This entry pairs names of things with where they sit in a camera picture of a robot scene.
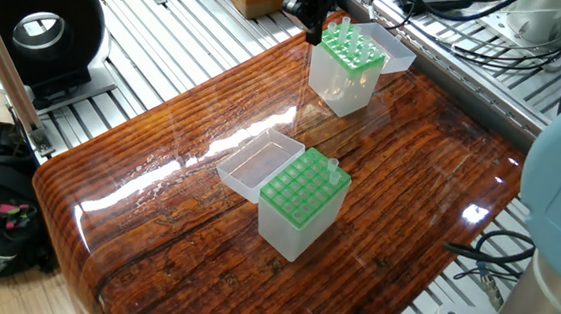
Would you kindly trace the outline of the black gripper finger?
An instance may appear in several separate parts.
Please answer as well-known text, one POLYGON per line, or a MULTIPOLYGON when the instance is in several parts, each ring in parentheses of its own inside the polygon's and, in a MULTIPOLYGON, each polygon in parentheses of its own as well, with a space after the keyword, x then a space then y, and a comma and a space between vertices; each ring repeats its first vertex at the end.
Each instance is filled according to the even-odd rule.
POLYGON ((314 24, 314 10, 316 0, 284 0, 282 11, 305 31, 311 31, 314 24))
POLYGON ((315 1, 310 5, 310 25, 308 30, 308 42, 318 45, 322 41, 324 21, 327 18, 331 5, 328 2, 315 1))

